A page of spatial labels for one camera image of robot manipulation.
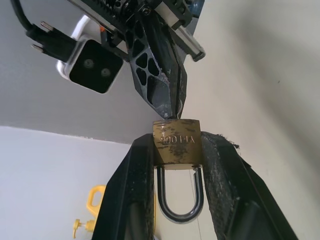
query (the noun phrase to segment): padlock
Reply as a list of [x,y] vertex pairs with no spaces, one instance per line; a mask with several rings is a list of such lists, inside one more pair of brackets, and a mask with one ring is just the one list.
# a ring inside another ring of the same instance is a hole
[[[189,223],[197,218],[204,205],[201,165],[203,164],[200,123],[192,119],[168,119],[153,123],[156,146],[154,166],[157,168],[159,206],[167,219],[176,224]],[[176,214],[166,200],[166,170],[194,169],[195,203],[186,214]]]
[[169,119],[153,123],[157,153],[154,166],[166,170],[193,169],[203,164],[200,122],[193,119]]

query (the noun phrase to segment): yellow handle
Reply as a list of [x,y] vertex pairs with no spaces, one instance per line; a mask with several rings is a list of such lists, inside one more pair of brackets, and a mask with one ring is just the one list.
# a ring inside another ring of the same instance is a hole
[[[105,190],[106,190],[105,185],[98,185],[98,186],[94,186],[93,188],[91,188],[90,192],[89,192],[89,196],[88,196],[88,201],[86,202],[86,208],[90,211],[90,213],[97,218],[98,214],[99,214],[99,210],[100,210],[100,206],[101,206],[101,202],[102,202],[102,198],[104,197],[105,194]],[[98,205],[93,206],[92,202],[94,200],[94,196],[97,192],[101,193],[101,199]]]

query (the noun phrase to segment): padlock body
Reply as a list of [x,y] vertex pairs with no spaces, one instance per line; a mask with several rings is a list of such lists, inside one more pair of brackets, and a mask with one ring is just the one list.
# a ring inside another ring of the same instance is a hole
[[192,169],[203,164],[200,122],[193,119],[167,119],[153,122],[156,146],[154,166],[167,170]]

